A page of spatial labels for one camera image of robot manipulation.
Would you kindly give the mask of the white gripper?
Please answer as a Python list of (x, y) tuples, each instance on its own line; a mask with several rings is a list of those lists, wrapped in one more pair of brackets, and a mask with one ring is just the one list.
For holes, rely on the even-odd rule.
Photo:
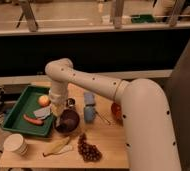
[(65, 109), (67, 93), (54, 93), (49, 91), (49, 99), (51, 101), (51, 111), (54, 116), (59, 117)]

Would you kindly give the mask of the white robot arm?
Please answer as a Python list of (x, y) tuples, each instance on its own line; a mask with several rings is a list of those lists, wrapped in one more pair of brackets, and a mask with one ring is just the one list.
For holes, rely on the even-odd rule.
[(50, 100), (60, 112), (70, 83), (121, 106), (130, 171), (182, 171), (171, 110), (163, 89), (150, 79), (131, 82), (77, 71), (68, 58), (45, 66)]

